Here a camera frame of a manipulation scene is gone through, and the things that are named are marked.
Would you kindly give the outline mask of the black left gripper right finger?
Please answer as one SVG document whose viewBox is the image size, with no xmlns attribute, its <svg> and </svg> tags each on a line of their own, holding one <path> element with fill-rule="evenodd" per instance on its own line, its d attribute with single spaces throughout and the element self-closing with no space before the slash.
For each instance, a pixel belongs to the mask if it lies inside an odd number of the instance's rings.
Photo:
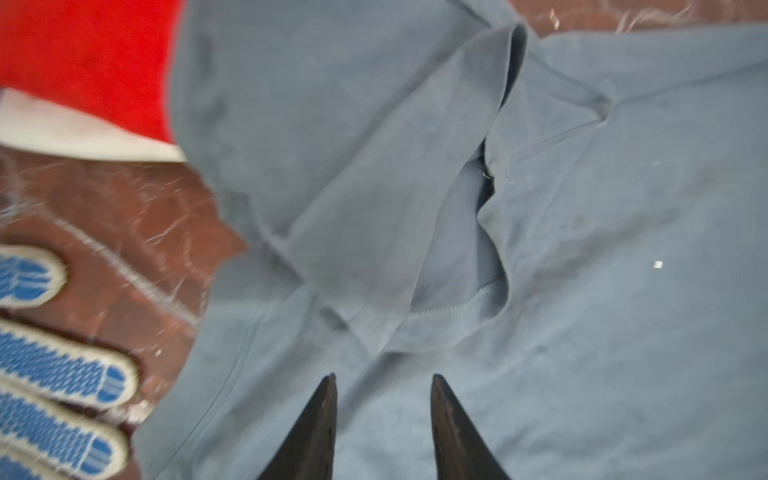
<svg viewBox="0 0 768 480">
<path fill-rule="evenodd" d="M 430 416 L 439 480 L 511 480 L 440 374 L 432 379 Z"/>
</svg>

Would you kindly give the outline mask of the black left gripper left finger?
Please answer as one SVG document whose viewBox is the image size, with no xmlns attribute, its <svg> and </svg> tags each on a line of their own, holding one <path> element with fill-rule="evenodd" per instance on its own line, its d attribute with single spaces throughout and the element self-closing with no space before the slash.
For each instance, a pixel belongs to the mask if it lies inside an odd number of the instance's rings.
<svg viewBox="0 0 768 480">
<path fill-rule="evenodd" d="M 336 376 L 318 384 L 258 480 L 329 480 L 333 476 L 338 392 Z"/>
</svg>

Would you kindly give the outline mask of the grey t-shirt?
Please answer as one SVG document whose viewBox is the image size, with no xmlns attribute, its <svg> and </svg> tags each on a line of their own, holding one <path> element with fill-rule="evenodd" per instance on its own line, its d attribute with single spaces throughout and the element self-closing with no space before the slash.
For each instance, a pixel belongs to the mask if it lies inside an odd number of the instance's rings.
<svg viewBox="0 0 768 480">
<path fill-rule="evenodd" d="M 175 140 L 248 244 L 146 479 L 252 479 L 338 381 L 338 479 L 767 475 L 767 28 L 540 38 L 504 1 L 189 1 Z"/>
</svg>

